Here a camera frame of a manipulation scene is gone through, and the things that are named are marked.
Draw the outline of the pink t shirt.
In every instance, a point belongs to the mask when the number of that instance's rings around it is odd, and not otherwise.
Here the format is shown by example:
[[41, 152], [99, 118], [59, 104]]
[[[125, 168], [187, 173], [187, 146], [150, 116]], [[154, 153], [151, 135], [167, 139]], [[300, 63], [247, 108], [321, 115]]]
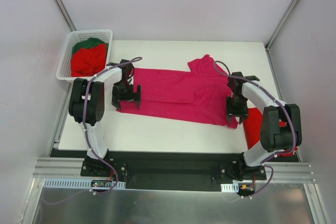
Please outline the pink t shirt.
[[189, 71], [136, 68], [134, 85], [141, 86], [141, 105], [121, 102], [121, 113], [238, 127], [228, 122], [228, 74], [210, 55], [188, 62]]

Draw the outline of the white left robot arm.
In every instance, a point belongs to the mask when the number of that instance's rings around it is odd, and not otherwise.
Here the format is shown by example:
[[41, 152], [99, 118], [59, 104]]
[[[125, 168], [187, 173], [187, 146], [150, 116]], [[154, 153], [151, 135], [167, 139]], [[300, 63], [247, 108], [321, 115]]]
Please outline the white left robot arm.
[[104, 130], [100, 121], [105, 111], [105, 91], [112, 89], [111, 104], [121, 110], [121, 102], [135, 102], [137, 108], [141, 104], [141, 86], [131, 83], [135, 75], [134, 63], [142, 57], [132, 60], [121, 60], [120, 63], [109, 63], [102, 71], [89, 79], [76, 78], [72, 85], [69, 101], [69, 114], [77, 122], [83, 132], [87, 156], [96, 159], [93, 170], [99, 176], [111, 171], [111, 163], [105, 160], [108, 148], [104, 140]]

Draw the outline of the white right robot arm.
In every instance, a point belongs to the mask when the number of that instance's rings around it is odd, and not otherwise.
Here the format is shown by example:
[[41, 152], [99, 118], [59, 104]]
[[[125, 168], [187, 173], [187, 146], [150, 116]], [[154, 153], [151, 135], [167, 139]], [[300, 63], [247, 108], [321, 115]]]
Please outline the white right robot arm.
[[236, 166], [236, 174], [248, 179], [260, 166], [272, 157], [292, 153], [302, 142], [300, 109], [275, 98], [256, 76], [244, 77], [241, 72], [228, 76], [232, 94], [226, 99], [228, 122], [248, 118], [247, 102], [250, 101], [262, 114], [259, 141], [242, 154], [242, 163]]

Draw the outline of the folded red t shirt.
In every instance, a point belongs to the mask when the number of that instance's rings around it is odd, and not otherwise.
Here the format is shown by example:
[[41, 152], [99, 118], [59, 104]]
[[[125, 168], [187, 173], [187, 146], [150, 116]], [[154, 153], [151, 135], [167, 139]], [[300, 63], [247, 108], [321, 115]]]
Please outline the folded red t shirt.
[[279, 151], [291, 155], [302, 143], [300, 109], [295, 104], [286, 104], [284, 109], [275, 106], [248, 109], [248, 118], [243, 122], [248, 149], [261, 145], [266, 153]]

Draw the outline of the red t shirt in basket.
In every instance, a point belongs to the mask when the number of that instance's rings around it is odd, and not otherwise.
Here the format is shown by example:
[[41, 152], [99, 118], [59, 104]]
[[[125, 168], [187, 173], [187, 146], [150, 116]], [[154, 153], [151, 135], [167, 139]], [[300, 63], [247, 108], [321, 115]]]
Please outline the red t shirt in basket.
[[70, 61], [72, 77], [90, 77], [102, 71], [106, 66], [108, 46], [98, 44], [95, 47], [73, 47]]

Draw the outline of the green t shirt in basket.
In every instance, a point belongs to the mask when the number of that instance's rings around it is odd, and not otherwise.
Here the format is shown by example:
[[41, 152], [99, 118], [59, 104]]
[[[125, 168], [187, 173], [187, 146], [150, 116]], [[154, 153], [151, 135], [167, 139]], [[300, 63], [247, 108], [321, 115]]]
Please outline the green t shirt in basket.
[[81, 48], [90, 49], [90, 48], [96, 47], [100, 44], [105, 45], [106, 50], [108, 50], [108, 47], [109, 47], [108, 43], [105, 43], [103, 40], [101, 40], [99, 38], [89, 37], [88, 39], [86, 39], [84, 41], [80, 41], [73, 46], [72, 55], [74, 55], [76, 52], [78, 52]]

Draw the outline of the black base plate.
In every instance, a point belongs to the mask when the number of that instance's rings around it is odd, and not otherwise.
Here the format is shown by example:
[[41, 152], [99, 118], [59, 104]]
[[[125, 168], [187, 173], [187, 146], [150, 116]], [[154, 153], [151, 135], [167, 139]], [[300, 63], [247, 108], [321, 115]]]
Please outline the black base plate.
[[118, 179], [127, 189], [220, 191], [234, 180], [266, 181], [262, 166], [242, 167], [239, 154], [110, 151], [110, 164], [90, 160], [85, 151], [53, 150], [52, 157], [83, 158], [80, 175]]

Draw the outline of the right aluminium frame post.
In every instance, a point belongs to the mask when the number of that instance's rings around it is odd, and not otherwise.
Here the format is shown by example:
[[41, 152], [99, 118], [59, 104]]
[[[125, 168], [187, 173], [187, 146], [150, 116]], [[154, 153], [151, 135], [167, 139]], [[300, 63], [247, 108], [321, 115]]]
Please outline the right aluminium frame post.
[[280, 35], [281, 31], [284, 29], [285, 24], [288, 22], [291, 15], [294, 13], [296, 8], [298, 7], [301, 0], [291, 0], [289, 5], [287, 6], [285, 12], [281, 16], [277, 26], [275, 27], [274, 31], [272, 32], [269, 40], [265, 44], [265, 50], [268, 52], [273, 44], [275, 43], [276, 39]]

